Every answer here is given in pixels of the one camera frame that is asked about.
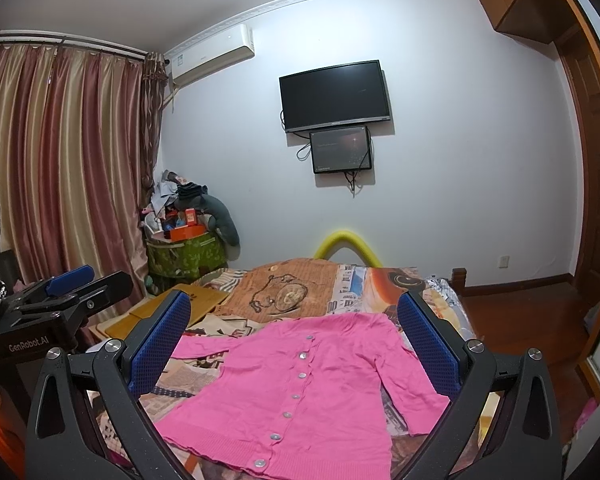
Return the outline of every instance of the curtain rod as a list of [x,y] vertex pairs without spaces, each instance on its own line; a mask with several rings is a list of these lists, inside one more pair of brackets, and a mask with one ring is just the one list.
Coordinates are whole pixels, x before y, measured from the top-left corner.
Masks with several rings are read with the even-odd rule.
[[0,30],[0,43],[50,43],[94,48],[103,52],[119,54],[133,59],[144,60],[147,52],[110,41],[96,40],[86,36],[47,32],[42,30]]

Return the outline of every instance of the wooden door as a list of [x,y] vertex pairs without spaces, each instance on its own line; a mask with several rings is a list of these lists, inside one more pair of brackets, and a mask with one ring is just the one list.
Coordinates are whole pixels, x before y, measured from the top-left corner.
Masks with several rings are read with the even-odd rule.
[[573,93],[584,161],[584,218],[575,286],[600,300],[600,68],[581,29],[558,43]]

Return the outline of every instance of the blue gripper pad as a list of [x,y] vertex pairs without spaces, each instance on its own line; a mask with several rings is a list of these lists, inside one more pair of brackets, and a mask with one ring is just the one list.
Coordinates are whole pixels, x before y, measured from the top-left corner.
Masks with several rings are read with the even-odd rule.
[[47,283],[45,292],[49,297],[59,298],[76,288],[91,283],[93,279],[93,269],[88,265],[84,265],[52,278]]
[[398,300],[398,321],[437,393],[454,400],[461,388],[458,361],[408,294]]
[[147,394],[154,388],[189,323],[190,314],[189,297],[181,292],[131,359],[128,389],[133,396]]

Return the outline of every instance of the yellow arch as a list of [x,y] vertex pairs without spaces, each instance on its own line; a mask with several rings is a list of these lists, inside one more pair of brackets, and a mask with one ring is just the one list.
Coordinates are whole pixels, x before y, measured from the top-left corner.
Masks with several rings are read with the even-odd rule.
[[369,246],[365,243],[365,241],[360,238],[357,234],[352,233],[351,231],[336,231],[333,234],[327,236],[324,241],[318,247],[318,250],[315,251],[314,258],[317,260],[326,259],[325,256],[329,252],[329,250],[338,242],[348,242],[351,244],[355,250],[358,252],[362,260],[369,267],[382,267],[380,260],[374,254],[374,252],[369,248]]

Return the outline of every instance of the curtain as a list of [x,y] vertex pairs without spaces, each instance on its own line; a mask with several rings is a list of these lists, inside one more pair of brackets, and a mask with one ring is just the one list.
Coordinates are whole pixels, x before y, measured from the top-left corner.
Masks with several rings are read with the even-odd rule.
[[142,62],[78,48],[0,44],[1,249],[26,282],[88,264],[124,270],[144,295]]
[[142,86],[140,101],[140,166],[142,172],[142,196],[140,207],[145,207],[151,200],[154,189],[154,168],[158,160],[160,145],[160,125],[162,124],[162,104],[164,89],[167,85],[164,70],[164,56],[150,52],[146,56],[142,69]]

